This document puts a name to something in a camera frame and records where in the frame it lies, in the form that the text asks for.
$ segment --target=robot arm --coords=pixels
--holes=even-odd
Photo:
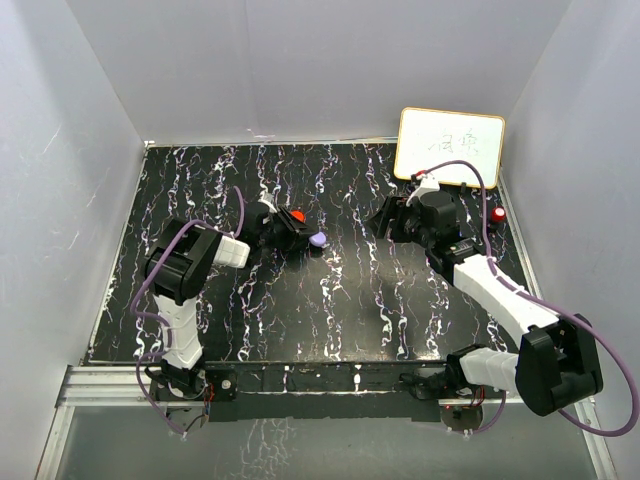
[[[198,339],[196,303],[212,265],[244,268],[264,247],[291,251],[309,243],[322,247],[324,242],[324,235],[288,210],[275,207],[268,193],[249,203],[244,213],[238,239],[198,225],[187,230],[151,284],[159,314],[166,321],[161,327],[165,353],[160,373],[148,368],[145,373],[176,396],[202,391],[203,381],[198,373],[203,351]],[[185,225],[186,222],[173,219],[162,231],[146,256],[145,278]]]
[[[548,415],[603,388],[595,340],[555,312],[517,295],[524,289],[501,284],[476,243],[460,234],[451,195],[431,175],[414,176],[411,196],[388,197],[368,225],[377,238],[415,242],[431,267],[451,285],[474,298],[520,346],[518,354],[472,345],[447,357],[447,368],[431,379],[434,390],[487,385],[517,391],[538,415]]]

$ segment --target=black marble table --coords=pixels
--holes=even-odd
[[[268,189],[328,237],[322,257],[265,252],[247,270],[214,267],[198,299],[208,360],[437,360],[470,343],[513,350],[473,300],[429,268],[416,245],[375,240],[364,225],[405,182],[395,144],[162,147],[147,153],[99,325],[85,363],[132,363],[161,348],[159,326],[133,317],[144,255],[174,216],[235,229],[247,201]],[[462,230],[479,237],[479,191],[445,187]],[[501,203],[489,192],[489,207]],[[500,267],[525,278],[508,226],[492,237]],[[157,311],[150,294],[141,307]]]

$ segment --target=purple object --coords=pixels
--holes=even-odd
[[[322,232],[318,232],[309,238],[309,243],[314,247],[322,248],[327,243],[327,236]]]

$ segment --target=wooden whiteboard frame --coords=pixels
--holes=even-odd
[[[402,135],[402,122],[404,120],[404,112],[407,110],[419,110],[419,111],[423,111],[423,112],[435,112],[435,113],[448,113],[448,114],[453,114],[453,115],[467,115],[470,117],[488,117],[488,118],[496,118],[499,119],[500,121],[502,121],[502,134],[500,136],[500,148],[498,150],[498,163],[496,164],[496,174],[495,174],[495,178],[493,179],[493,183],[492,184],[485,184],[485,188],[487,190],[490,190],[492,188],[495,188],[498,185],[498,176],[500,174],[500,164],[502,162],[502,147],[504,145],[504,131],[506,129],[506,122],[504,120],[503,117],[499,116],[499,115],[486,115],[483,113],[471,113],[471,112],[454,112],[451,110],[436,110],[436,109],[432,109],[432,108],[420,108],[420,107],[405,107],[402,109],[402,113],[400,114],[400,128],[398,129],[398,147],[396,149],[396,158],[394,161],[394,165],[393,165],[393,175],[400,179],[400,180],[411,180],[411,178],[409,177],[401,177],[398,175],[397,172],[397,167],[398,167],[398,157],[400,156],[400,147],[402,145],[401,143],[401,135]],[[460,185],[460,183],[451,183],[451,182],[440,182],[444,185]],[[472,187],[472,188],[480,188],[480,185],[476,184],[471,184],[468,183],[467,186]]]

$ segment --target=red button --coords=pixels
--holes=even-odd
[[[507,218],[507,212],[502,207],[496,207],[491,212],[491,221],[493,223],[502,223]]]
[[[300,210],[294,210],[293,212],[291,212],[291,216],[302,223],[304,223],[305,221],[304,213],[302,213]]]

